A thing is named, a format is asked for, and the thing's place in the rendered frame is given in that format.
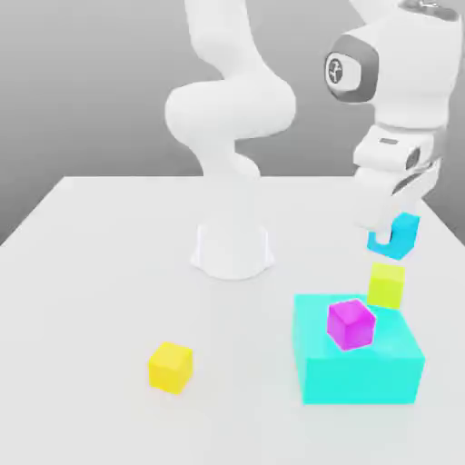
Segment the large cyan box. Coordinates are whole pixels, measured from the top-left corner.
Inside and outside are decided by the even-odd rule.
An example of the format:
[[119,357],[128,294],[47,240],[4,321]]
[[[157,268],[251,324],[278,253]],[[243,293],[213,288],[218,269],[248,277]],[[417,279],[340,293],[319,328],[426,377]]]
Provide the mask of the large cyan box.
[[425,357],[402,313],[370,305],[372,344],[343,351],[327,333],[329,306],[363,294],[296,294],[292,346],[304,404],[411,404]]

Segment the small magenta cube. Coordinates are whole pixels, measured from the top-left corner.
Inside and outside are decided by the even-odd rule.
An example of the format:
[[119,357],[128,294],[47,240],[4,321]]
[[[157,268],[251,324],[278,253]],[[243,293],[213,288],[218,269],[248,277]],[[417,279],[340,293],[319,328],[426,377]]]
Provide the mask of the small magenta cube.
[[371,345],[376,317],[360,299],[329,305],[327,333],[342,351]]

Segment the small blue cube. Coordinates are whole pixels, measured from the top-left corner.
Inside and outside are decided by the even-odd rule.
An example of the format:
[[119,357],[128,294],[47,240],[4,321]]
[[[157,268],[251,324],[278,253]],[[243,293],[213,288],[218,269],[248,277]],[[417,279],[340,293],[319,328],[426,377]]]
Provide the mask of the small blue cube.
[[392,223],[390,242],[380,244],[376,240],[376,234],[370,232],[368,234],[367,249],[399,261],[414,248],[419,223],[419,216],[401,213]]

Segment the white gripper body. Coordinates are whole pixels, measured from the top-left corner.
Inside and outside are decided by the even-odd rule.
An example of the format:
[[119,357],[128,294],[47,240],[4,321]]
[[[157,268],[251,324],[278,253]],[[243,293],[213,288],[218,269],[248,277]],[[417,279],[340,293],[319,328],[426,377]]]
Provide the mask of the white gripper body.
[[436,185],[441,159],[407,171],[387,172],[360,167],[352,180],[352,209],[355,223],[375,232],[380,218],[393,221],[401,213],[412,213]]

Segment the small yellow cube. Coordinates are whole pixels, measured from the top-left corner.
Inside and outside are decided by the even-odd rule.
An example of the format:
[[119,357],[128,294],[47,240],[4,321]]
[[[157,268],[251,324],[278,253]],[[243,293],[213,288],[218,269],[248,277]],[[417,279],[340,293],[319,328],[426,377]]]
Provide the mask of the small yellow cube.
[[148,361],[151,387],[180,394],[193,375],[193,350],[165,341]]

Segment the small lime cube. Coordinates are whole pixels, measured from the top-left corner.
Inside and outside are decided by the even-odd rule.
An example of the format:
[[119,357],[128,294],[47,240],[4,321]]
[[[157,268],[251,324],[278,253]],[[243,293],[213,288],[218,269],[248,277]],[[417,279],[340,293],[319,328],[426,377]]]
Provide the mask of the small lime cube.
[[401,307],[405,269],[399,265],[374,262],[367,294],[367,303],[372,306],[398,310]]

